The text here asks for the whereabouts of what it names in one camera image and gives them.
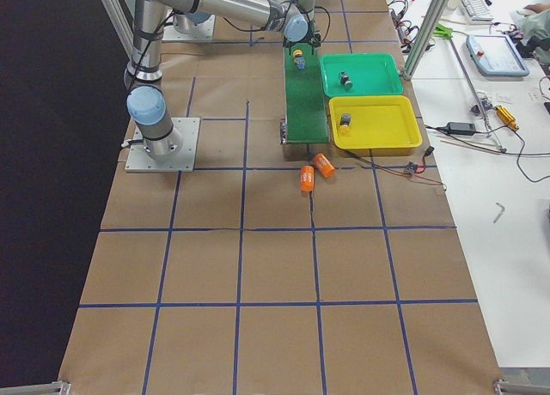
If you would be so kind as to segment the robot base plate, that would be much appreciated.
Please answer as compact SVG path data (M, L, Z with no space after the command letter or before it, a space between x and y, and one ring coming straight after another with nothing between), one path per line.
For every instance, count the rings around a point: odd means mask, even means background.
M128 173L175 173L193 171L199 139L200 118L172 118L173 129L162 140L144 139L136 128L138 143L129 146L125 162Z
M215 16L212 17L200 27L196 27L189 33L180 33L175 30L173 26L174 15L178 13L175 11L169 11L164 22L163 41L171 43L208 43L212 42Z

